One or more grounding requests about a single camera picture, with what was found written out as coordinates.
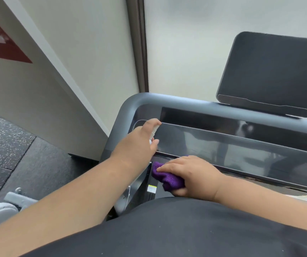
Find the person's left hand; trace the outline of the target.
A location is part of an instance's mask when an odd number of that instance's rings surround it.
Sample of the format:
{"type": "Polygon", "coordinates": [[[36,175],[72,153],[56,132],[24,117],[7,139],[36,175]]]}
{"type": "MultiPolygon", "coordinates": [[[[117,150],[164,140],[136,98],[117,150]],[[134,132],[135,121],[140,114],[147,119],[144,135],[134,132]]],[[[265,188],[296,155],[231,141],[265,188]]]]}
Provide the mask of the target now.
{"type": "Polygon", "coordinates": [[[156,119],[150,119],[143,126],[135,128],[123,138],[113,150],[110,159],[120,163],[121,167],[142,172],[147,168],[152,156],[150,151],[149,137],[155,125],[162,123],[156,119]]]}

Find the person's right hand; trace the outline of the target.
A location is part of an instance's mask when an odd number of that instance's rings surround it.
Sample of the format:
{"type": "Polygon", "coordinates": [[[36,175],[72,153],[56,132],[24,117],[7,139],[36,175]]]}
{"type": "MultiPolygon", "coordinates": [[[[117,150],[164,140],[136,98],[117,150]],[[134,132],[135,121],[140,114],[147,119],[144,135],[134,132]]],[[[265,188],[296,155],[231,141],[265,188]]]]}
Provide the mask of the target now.
{"type": "Polygon", "coordinates": [[[189,165],[167,164],[158,172],[173,173],[185,180],[188,198],[220,203],[220,192],[227,176],[207,161],[195,156],[189,165]]]}

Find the white spray bottle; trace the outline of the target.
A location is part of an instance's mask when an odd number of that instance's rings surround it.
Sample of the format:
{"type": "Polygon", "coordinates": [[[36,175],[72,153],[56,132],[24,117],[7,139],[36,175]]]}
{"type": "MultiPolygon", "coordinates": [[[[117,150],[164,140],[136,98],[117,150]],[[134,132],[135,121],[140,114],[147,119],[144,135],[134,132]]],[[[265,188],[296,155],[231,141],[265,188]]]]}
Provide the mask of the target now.
{"type": "Polygon", "coordinates": [[[152,144],[152,141],[154,140],[154,136],[156,134],[157,129],[160,127],[160,125],[155,125],[151,131],[150,137],[149,137],[149,143],[152,144]]]}

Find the purple microfiber cloth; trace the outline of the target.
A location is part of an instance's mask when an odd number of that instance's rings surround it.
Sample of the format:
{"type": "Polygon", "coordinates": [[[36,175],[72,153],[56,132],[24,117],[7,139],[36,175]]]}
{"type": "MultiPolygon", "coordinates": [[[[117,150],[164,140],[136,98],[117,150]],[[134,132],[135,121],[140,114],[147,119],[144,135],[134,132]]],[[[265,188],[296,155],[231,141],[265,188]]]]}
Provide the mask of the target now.
{"type": "Polygon", "coordinates": [[[164,163],[153,161],[151,164],[151,176],[162,183],[163,189],[166,192],[173,192],[185,188],[185,180],[173,173],[158,172],[157,169],[163,166],[164,163]]]}

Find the person's left forearm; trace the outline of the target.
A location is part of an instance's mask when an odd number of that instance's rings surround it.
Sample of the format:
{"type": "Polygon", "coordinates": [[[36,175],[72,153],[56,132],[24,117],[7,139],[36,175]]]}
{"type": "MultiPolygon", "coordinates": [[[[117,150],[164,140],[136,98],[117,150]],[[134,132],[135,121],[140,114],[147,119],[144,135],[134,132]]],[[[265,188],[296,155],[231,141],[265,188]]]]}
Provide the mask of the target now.
{"type": "Polygon", "coordinates": [[[99,225],[148,162],[110,157],[0,225],[0,257],[19,257],[99,225]]]}

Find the person's right forearm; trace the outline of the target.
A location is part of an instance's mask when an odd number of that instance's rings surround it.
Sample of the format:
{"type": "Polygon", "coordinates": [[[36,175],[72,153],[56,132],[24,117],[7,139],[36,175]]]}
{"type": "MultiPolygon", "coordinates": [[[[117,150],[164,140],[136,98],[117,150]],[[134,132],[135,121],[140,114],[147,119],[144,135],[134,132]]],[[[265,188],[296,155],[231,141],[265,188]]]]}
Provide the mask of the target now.
{"type": "Polygon", "coordinates": [[[219,174],[215,201],[284,225],[307,230],[307,202],[250,181],[219,174]]]}

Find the person's black shirt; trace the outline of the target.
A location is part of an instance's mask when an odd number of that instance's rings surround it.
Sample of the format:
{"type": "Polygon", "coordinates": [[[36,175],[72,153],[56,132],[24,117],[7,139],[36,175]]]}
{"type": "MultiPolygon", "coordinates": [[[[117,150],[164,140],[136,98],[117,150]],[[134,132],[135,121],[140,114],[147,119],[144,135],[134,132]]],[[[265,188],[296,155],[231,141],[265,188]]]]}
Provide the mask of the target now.
{"type": "Polygon", "coordinates": [[[307,230],[168,197],[21,257],[307,257],[307,230]]]}

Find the grey treadmill console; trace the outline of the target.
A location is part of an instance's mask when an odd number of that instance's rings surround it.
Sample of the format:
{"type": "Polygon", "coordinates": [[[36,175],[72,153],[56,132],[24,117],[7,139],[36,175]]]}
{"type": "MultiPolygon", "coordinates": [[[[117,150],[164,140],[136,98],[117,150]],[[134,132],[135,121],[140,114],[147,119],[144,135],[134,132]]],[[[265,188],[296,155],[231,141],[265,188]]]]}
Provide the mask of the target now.
{"type": "Polygon", "coordinates": [[[118,142],[151,118],[162,124],[158,150],[111,210],[115,218],[147,201],[170,194],[151,177],[151,163],[196,155],[221,172],[277,192],[307,195],[307,119],[250,111],[170,95],[140,93],[121,106],[100,162],[118,142]],[[147,192],[157,186],[156,194],[147,192]]]}

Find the dark grey treadmill display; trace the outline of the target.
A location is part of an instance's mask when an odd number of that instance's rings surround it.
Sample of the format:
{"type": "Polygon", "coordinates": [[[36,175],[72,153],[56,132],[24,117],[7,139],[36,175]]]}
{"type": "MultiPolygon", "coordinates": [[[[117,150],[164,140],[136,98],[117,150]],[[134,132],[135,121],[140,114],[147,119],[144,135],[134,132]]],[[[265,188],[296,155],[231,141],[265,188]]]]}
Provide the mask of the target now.
{"type": "Polygon", "coordinates": [[[216,99],[234,107],[307,118],[307,38],[237,34],[216,99]]]}

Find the grey white machine base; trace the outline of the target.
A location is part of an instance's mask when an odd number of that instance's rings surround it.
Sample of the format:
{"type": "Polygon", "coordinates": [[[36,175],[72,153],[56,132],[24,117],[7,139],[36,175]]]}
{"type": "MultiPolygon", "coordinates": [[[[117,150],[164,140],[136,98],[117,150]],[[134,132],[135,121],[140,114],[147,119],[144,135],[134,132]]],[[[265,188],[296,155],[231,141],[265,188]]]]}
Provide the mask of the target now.
{"type": "Polygon", "coordinates": [[[8,192],[3,200],[4,202],[0,203],[0,224],[38,201],[24,196],[21,187],[8,192]]]}

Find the dark window frame post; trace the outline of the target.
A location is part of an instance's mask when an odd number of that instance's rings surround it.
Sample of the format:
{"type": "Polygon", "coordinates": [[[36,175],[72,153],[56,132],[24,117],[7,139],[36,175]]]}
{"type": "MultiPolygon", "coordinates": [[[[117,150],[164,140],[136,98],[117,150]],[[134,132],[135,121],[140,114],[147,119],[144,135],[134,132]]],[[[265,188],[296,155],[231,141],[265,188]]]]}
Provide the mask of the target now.
{"type": "Polygon", "coordinates": [[[125,1],[139,92],[149,92],[144,0],[125,1]]]}

